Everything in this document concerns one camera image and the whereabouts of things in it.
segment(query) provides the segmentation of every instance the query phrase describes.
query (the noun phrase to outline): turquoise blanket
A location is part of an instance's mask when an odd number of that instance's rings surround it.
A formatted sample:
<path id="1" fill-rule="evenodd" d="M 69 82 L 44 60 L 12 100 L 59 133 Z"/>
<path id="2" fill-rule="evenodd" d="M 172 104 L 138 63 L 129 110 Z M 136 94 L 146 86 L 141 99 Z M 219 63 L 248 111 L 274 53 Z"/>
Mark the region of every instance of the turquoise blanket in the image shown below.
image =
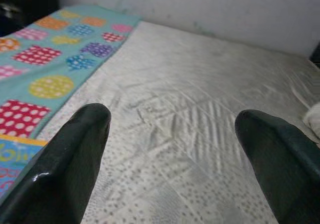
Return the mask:
<path id="1" fill-rule="evenodd" d="M 0 38 L 0 134 L 35 137 L 138 21 L 74 6 Z"/>

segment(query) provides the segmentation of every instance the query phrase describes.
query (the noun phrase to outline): blue polka dot pattern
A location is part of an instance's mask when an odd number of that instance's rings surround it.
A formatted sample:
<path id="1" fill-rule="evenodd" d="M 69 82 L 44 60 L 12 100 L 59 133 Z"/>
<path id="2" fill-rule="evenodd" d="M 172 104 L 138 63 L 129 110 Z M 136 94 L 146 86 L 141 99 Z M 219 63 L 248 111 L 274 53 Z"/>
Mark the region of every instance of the blue polka dot pattern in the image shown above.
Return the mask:
<path id="1" fill-rule="evenodd" d="M 83 55 L 74 55 L 67 58 L 69 70 L 88 69 L 96 64 L 95 60 L 85 59 Z"/>
<path id="2" fill-rule="evenodd" d="M 72 25 L 68 27 L 67 31 L 74 36 L 86 36 L 94 32 L 93 28 L 88 25 Z"/>

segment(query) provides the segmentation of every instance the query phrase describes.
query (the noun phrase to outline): white bedsheet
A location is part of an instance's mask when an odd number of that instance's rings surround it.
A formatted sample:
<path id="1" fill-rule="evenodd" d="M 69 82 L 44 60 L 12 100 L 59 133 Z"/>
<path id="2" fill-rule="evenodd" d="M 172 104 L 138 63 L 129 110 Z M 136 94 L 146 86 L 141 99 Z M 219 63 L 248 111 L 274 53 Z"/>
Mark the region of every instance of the white bedsheet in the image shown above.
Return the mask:
<path id="1" fill-rule="evenodd" d="M 111 110 L 83 223 L 276 223 L 234 120 L 259 109 L 311 135 L 301 118 L 316 74 L 299 57 L 141 22 L 38 138 L 86 103 Z"/>

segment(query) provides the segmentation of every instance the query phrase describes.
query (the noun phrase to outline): bed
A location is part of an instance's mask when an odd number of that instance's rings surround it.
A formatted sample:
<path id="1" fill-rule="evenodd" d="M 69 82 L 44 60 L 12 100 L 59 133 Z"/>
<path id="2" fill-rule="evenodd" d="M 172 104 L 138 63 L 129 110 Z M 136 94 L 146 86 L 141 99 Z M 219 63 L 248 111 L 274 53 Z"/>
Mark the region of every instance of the bed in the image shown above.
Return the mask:
<path id="1" fill-rule="evenodd" d="M 140 22 L 41 131 L 84 104 L 112 113 L 82 223 L 277 223 L 237 141 L 243 109 L 301 121 L 315 66 L 296 56 Z"/>

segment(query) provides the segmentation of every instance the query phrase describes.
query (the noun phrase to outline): pink square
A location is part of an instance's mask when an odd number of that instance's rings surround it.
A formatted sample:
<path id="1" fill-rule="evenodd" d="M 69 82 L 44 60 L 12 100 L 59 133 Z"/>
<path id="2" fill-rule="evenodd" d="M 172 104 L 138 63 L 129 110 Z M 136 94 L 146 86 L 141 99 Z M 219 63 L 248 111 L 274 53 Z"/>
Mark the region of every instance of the pink square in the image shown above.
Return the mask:
<path id="1" fill-rule="evenodd" d="M 15 36 L 26 40 L 43 40 L 48 35 L 47 32 L 36 29 L 22 29 L 15 32 Z"/>
<path id="2" fill-rule="evenodd" d="M 26 138 L 49 112 L 45 106 L 8 100 L 0 106 L 0 134 Z"/>
<path id="3" fill-rule="evenodd" d="M 13 59 L 31 65 L 45 65 L 60 54 L 61 51 L 59 50 L 33 45 L 32 47 L 13 56 Z"/>
<path id="4" fill-rule="evenodd" d="M 20 75 L 26 71 L 28 71 L 28 69 L 15 69 L 11 65 L 0 66 L 0 80 L 7 78 L 7 77 Z"/>

